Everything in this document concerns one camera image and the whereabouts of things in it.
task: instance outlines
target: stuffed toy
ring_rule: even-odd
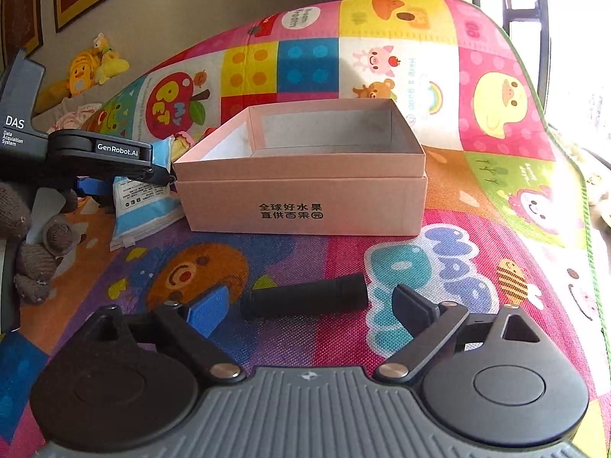
[[[72,190],[61,192],[66,203],[61,213],[76,210],[78,198]],[[0,239],[24,239],[31,225],[29,208],[16,191],[0,182]],[[39,305],[49,297],[50,281],[57,269],[57,259],[75,244],[72,226],[63,217],[53,217],[45,225],[43,242],[21,244],[17,252],[14,283],[25,303]]]
[[[68,81],[64,78],[61,81],[54,82],[40,91],[34,106],[34,114],[38,115],[50,110],[54,106],[59,105],[64,98],[69,97]]]
[[[129,63],[119,58],[118,53],[111,48],[104,33],[98,34],[98,37],[94,39],[92,53],[94,56],[100,57],[101,62],[95,73],[96,84],[104,84],[111,77],[118,76],[129,69]]]
[[[90,51],[79,53],[70,64],[68,89],[72,96],[81,94],[95,84],[94,75],[100,67],[100,59]]]

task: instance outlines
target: brown knitted toy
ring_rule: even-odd
[[[62,192],[66,203],[62,213],[72,212],[78,205],[74,191]],[[0,239],[23,239],[31,225],[30,210],[20,196],[8,184],[0,182]],[[51,280],[57,270],[56,257],[68,253],[74,234],[63,219],[51,223],[45,234],[45,242],[21,244],[16,258],[14,283],[21,298],[29,304],[39,305],[49,297]]]
[[[63,208],[59,212],[62,214],[71,214],[74,210],[78,208],[78,196],[76,195],[73,189],[60,191],[60,193],[64,198],[66,198],[66,203],[65,205],[63,205]]]
[[[25,275],[15,275],[15,287],[25,302],[32,305],[44,303],[51,291],[46,282],[36,282]]]
[[[5,182],[0,182],[0,239],[24,238],[30,228],[30,210]]]
[[[23,243],[17,253],[16,266],[17,272],[41,282],[50,281],[57,269],[55,257],[43,244]]]
[[[74,242],[72,228],[68,223],[54,223],[47,229],[45,242],[53,256],[63,256],[70,251]]]

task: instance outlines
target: cartoon duck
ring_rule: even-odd
[[[475,119],[488,136],[505,139],[505,124],[520,122],[526,116],[527,108],[526,91],[515,77],[488,72],[475,87]]]
[[[83,51],[70,64],[67,87],[72,96],[81,94],[94,85],[94,74],[100,67],[100,60],[88,51]]]

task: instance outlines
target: orange cartoon face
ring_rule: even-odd
[[[94,69],[86,56],[77,57],[72,62],[68,87],[72,96],[76,96],[94,85]]]
[[[180,252],[161,270],[147,298],[147,308],[165,301],[188,303],[210,287],[224,285],[234,303],[248,281],[248,261],[231,246],[205,243]]]

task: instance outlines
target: rainbow illustration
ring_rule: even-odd
[[[428,97],[430,98],[428,112],[429,115],[436,114],[444,104],[444,95],[441,92],[441,88],[436,85],[434,82],[429,82],[429,87],[427,90]]]

